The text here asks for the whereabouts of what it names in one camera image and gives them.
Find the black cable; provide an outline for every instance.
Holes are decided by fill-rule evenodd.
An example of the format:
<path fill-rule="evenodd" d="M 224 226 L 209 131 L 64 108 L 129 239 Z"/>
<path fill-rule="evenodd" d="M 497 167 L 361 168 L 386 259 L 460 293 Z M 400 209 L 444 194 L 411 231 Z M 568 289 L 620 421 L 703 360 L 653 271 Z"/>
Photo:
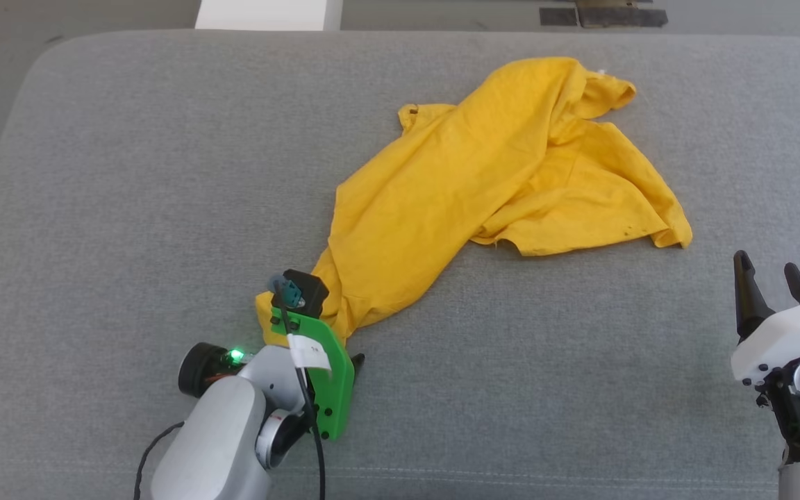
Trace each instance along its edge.
<path fill-rule="evenodd" d="M 178 427 L 184 427 L 184 423 L 178 422 L 177 424 L 172 425 L 168 429 L 162 431 L 162 433 L 153 438 L 153 441 L 150 442 L 150 445 L 147 447 L 147 449 L 144 450 L 144 455 L 140 456 L 140 463 L 139 465 L 137 465 L 138 473 L 134 477 L 134 500 L 140 500 L 140 472 L 143 471 L 144 463 L 147 462 L 147 455 L 150 454 L 150 451 L 153 449 L 154 446 L 156 446 L 156 443 L 159 443 L 159 440 L 161 440 L 165 436 L 168 436 L 169 433 L 171 433 L 175 429 L 178 429 Z"/>
<path fill-rule="evenodd" d="M 286 304 L 283 303 L 283 287 L 279 281 L 274 281 L 274 297 L 276 303 L 279 304 L 280 316 L 285 325 L 286 335 L 292 332 L 291 323 L 289 323 L 289 311 L 286 310 Z M 320 440 L 320 429 L 317 426 L 317 413 L 314 411 L 314 403 L 310 400 L 310 393 L 308 392 L 307 383 L 305 383 L 305 374 L 302 368 L 295 367 L 295 374 L 298 374 L 298 384 L 301 386 L 301 394 L 304 396 L 304 412 L 308 415 L 313 415 L 310 418 L 311 431 L 314 433 L 314 444 L 317 445 L 317 464 L 320 468 L 320 500 L 326 499 L 326 461 L 323 458 L 323 441 Z"/>

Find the gray floor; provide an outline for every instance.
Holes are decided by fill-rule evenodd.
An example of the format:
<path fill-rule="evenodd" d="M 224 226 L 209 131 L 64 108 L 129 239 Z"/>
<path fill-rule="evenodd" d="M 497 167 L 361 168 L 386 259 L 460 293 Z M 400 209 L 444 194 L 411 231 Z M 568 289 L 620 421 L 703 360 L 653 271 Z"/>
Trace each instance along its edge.
<path fill-rule="evenodd" d="M 345 0 L 343 29 L 581 31 L 539 26 L 534 0 Z M 798 35 L 800 0 L 655 0 L 667 33 Z M 105 31 L 193 26 L 199 0 L 0 0 L 0 132 L 26 70 L 47 48 Z"/>

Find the green bracket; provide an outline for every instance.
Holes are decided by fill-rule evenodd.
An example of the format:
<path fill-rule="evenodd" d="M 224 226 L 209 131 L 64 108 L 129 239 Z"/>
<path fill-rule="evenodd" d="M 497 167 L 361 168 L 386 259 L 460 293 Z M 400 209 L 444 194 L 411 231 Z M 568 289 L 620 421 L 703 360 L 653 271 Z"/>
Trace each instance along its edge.
<path fill-rule="evenodd" d="M 279 308 L 273 308 L 272 313 L 276 320 L 270 329 L 279 335 L 286 335 Z M 320 436 L 324 440 L 339 439 L 347 426 L 347 415 L 350 411 L 353 363 L 333 330 L 323 321 L 292 311 L 289 311 L 289 321 L 298 324 L 298 328 L 292 330 L 295 335 L 304 335 L 320 342 L 329 357 L 329 365 L 333 368 L 331 376 L 328 371 L 320 368 L 309 369 L 308 376 L 314 386 L 314 403 L 319 408 L 317 427 L 320 429 Z"/>

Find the couch cushion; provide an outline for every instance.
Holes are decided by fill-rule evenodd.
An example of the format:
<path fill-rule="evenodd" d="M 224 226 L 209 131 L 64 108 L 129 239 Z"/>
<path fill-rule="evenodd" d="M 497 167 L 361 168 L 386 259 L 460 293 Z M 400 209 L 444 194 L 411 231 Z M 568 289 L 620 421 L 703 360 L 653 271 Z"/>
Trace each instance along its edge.
<path fill-rule="evenodd" d="M 184 353 L 260 346 L 251 298 L 312 267 L 335 187 L 398 136 L 397 108 L 542 56 L 637 85 L 606 119 L 692 246 L 468 244 L 349 340 L 367 360 L 325 444 L 329 497 L 774 498 L 774 418 L 729 367 L 731 256 L 794 304 L 800 39 L 225 31 L 81 38 L 26 77 L 0 144 L 0 498 L 129 497 L 193 408 Z M 302 440 L 273 497 L 313 497 L 315 463 Z"/>

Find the green led light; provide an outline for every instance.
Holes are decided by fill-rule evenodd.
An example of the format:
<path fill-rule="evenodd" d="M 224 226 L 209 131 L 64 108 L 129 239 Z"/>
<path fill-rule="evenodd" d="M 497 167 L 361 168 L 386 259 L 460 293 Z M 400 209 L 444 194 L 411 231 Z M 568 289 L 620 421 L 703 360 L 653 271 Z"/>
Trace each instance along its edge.
<path fill-rule="evenodd" d="M 242 358 L 245 358 L 245 353 L 240 351 L 240 349 L 233 349 L 231 352 L 228 352 L 228 356 L 231 357 L 231 361 L 235 364 L 242 363 Z"/>

